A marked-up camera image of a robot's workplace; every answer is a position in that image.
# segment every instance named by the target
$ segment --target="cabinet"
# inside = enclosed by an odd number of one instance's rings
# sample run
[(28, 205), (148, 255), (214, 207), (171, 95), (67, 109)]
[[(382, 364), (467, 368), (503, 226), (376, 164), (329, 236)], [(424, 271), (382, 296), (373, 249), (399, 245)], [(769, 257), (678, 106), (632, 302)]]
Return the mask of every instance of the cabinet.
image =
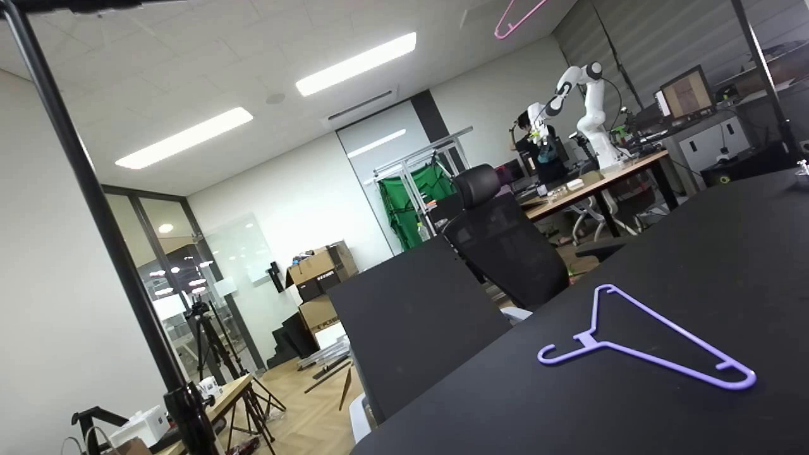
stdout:
[(735, 116), (708, 123), (699, 132), (691, 132), (691, 137), (684, 133), (687, 132), (678, 133), (678, 138), (691, 171), (713, 166), (722, 153), (735, 156), (750, 149), (750, 140), (746, 138)]

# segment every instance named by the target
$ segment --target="cardboard box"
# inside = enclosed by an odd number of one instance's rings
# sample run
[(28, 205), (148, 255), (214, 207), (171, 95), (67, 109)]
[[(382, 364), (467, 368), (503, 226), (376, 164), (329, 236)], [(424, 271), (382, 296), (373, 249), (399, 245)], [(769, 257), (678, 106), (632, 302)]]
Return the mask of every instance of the cardboard box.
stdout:
[(314, 298), (314, 300), (300, 302), (300, 316), (304, 316), (309, 331), (318, 331), (318, 329), (337, 320), (337, 310), (329, 298)]
[(289, 267), (294, 282), (306, 282), (337, 271), (342, 277), (356, 274), (356, 266), (343, 239), (314, 249), (306, 260)]

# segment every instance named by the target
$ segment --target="chair backrest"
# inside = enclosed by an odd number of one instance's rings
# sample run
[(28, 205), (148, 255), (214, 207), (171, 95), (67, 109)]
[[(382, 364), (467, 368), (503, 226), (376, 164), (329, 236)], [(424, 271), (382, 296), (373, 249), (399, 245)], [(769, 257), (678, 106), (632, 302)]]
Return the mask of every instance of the chair backrest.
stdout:
[(454, 218), (443, 234), (516, 306), (538, 307), (569, 286), (567, 266), (512, 195), (495, 195), (485, 186), (491, 185), (487, 171), (493, 168), (476, 166), (454, 178), (467, 212)]
[(329, 291), (376, 421), (507, 331), (445, 239), (430, 239)]

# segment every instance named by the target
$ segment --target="white ceiling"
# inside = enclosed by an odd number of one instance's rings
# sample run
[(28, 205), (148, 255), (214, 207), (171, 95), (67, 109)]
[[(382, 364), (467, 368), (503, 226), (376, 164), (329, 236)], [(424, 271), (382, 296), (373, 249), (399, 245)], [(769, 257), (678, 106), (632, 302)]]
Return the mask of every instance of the white ceiling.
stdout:
[[(516, 0), (516, 15), (536, 0)], [(107, 185), (193, 195), (329, 132), (327, 116), (397, 91), (407, 97), (548, 34), (574, 0), (548, 0), (507, 41), (507, 0), (182, 0), (100, 15), (36, 15), (56, 81)], [(300, 97), (296, 81), (418, 30), (418, 49)], [(26, 75), (9, 33), (0, 71)], [(246, 106), (256, 120), (144, 171), (114, 162)]]

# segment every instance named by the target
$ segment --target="desk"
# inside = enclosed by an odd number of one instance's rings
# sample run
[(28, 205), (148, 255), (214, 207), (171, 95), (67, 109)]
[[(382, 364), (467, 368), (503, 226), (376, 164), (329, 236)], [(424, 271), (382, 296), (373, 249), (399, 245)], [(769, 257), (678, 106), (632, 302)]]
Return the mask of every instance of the desk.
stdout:
[[(390, 417), (354, 453), (809, 453), (807, 223), (809, 185), (797, 185), (793, 171), (699, 191)], [(540, 345), (574, 349), (572, 333), (589, 326), (600, 282), (624, 287), (755, 368), (758, 383), (722, 391), (613, 350), (540, 367)], [(648, 331), (648, 319), (611, 329), (632, 345), (680, 354)]]
[[(223, 393), (214, 398), (211, 407), (204, 408), (208, 418), (217, 421), (229, 412), (229, 425), (227, 425), (227, 450), (229, 450), (232, 429), (252, 431), (251, 426), (248, 429), (246, 426), (234, 426), (234, 421), (232, 421), (234, 403), (239, 398), (246, 403), (248, 421), (256, 425), (256, 435), (260, 435), (262, 442), (268, 444), (268, 450), (272, 453), (272, 435), (270, 435), (270, 429), (266, 425), (266, 412), (260, 408), (260, 402), (257, 402), (257, 393), (252, 391), (252, 379), (251, 377), (239, 377), (234, 381), (223, 383)], [(162, 450), (158, 455), (182, 455), (182, 453), (185, 453), (185, 444), (177, 442), (177, 444)]]
[(611, 177), (601, 177), (600, 171), (589, 171), (589, 175), (582, 177), (583, 178), (582, 190), (572, 191), (567, 186), (559, 186), (557, 191), (562, 191), (562, 195), (553, 195), (548, 202), (540, 202), (538, 197), (536, 200), (525, 200), (524, 202), (525, 218), (528, 219), (538, 219), (538, 218), (545, 218), (545, 215), (552, 215), (552, 212), (557, 212), (557, 209), (562, 209), (567, 205), (574, 205), (574, 202), (593, 195), (596, 202), (600, 202), (600, 209), (607, 218), (610, 231), (617, 236), (619, 229), (617, 229), (617, 224), (613, 224), (613, 219), (611, 219), (611, 215), (607, 209), (607, 202), (605, 202), (605, 197), (600, 191), (607, 190), (610, 185), (624, 178), (624, 177), (632, 177), (632, 175), (637, 175), (641, 168), (653, 168), (653, 175), (656, 178), (656, 190), (662, 191), (668, 207), (674, 209), (678, 207), (678, 197), (674, 197), (674, 191), (673, 191), (673, 186), (670, 186), (670, 181), (668, 181), (668, 177), (665, 177), (665, 171), (659, 166), (659, 162), (665, 156), (668, 156), (668, 152), (654, 152), (654, 153), (639, 156), (635, 162), (626, 162), (624, 168), (611, 175)]

